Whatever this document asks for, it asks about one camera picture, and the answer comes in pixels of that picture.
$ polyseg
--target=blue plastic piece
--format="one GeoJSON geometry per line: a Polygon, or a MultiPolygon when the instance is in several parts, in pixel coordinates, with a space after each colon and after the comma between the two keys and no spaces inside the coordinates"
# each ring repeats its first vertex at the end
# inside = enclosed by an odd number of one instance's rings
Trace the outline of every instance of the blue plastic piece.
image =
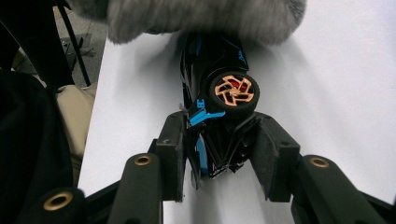
{"type": "Polygon", "coordinates": [[[224,115],[225,115],[225,111],[210,114],[210,113],[207,113],[206,110],[203,108],[198,114],[196,114],[194,117],[190,118],[190,124],[191,124],[191,126],[195,126],[204,120],[221,118],[224,115]]]}
{"type": "Polygon", "coordinates": [[[197,99],[197,107],[199,109],[205,108],[205,100],[197,99]]]}
{"type": "Polygon", "coordinates": [[[204,140],[201,135],[199,136],[199,138],[197,140],[196,148],[197,148],[198,154],[199,154],[201,172],[203,174],[207,175],[208,169],[207,169],[206,148],[205,148],[204,140]]]}

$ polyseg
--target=black toy car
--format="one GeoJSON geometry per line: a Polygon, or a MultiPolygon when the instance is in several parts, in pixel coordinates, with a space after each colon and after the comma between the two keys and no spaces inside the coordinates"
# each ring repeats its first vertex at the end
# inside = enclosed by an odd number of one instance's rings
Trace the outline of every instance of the black toy car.
{"type": "Polygon", "coordinates": [[[253,116],[260,90],[247,75],[238,38],[190,34],[180,69],[190,137],[189,160],[196,175],[236,172],[254,145],[253,116]]]}

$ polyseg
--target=black fabric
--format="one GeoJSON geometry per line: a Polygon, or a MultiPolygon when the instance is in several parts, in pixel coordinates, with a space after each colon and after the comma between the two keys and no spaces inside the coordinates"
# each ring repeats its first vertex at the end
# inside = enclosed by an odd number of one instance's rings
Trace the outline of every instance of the black fabric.
{"type": "Polygon", "coordinates": [[[52,0],[0,0],[0,22],[47,85],[74,84],[53,17],[52,0]]]}
{"type": "Polygon", "coordinates": [[[11,70],[15,55],[20,45],[14,37],[8,32],[6,27],[0,22],[0,67],[5,70],[11,70]]]}
{"type": "Polygon", "coordinates": [[[69,147],[54,89],[0,69],[0,223],[44,193],[72,187],[69,147]]]}

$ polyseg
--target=black cable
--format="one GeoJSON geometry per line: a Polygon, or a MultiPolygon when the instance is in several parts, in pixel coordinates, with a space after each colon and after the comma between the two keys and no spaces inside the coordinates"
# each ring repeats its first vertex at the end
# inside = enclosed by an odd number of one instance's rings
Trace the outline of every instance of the black cable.
{"type": "Polygon", "coordinates": [[[72,25],[70,23],[69,18],[67,17],[66,11],[64,10],[64,2],[63,0],[55,0],[56,6],[59,8],[59,12],[61,12],[61,16],[64,19],[64,25],[66,26],[67,32],[70,35],[70,40],[72,41],[73,48],[75,49],[78,64],[81,68],[82,75],[84,76],[85,84],[87,86],[91,86],[90,78],[88,77],[87,70],[85,69],[85,64],[82,61],[81,52],[79,51],[79,46],[77,44],[76,36],[74,34],[72,25]]]}

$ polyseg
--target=car wheel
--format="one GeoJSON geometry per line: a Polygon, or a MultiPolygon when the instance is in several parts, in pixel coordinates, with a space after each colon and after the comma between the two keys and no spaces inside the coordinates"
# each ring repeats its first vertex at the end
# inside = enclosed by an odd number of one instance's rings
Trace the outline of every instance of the car wheel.
{"type": "Polygon", "coordinates": [[[209,88],[209,103],[226,112],[227,119],[243,119],[256,108],[260,98],[257,82],[250,76],[230,72],[213,79],[209,88]]]}

